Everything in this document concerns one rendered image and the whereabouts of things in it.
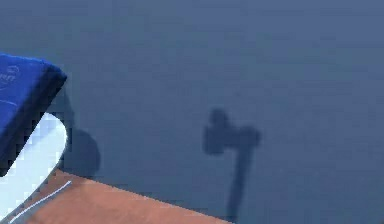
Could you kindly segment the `white round object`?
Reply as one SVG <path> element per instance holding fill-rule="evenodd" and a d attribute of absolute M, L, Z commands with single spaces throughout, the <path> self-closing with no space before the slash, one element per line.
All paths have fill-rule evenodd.
<path fill-rule="evenodd" d="M 67 181 L 52 193 L 27 205 L 57 168 L 67 139 L 67 130 L 61 120 L 45 113 L 7 174 L 0 177 L 0 224 L 22 224 L 72 184 Z"/>

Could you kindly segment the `blue box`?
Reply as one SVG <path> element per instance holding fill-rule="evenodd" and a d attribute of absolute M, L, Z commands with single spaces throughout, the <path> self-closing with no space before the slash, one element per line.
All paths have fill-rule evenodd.
<path fill-rule="evenodd" d="M 66 80 L 46 60 L 0 54 L 0 177 L 10 170 Z"/>

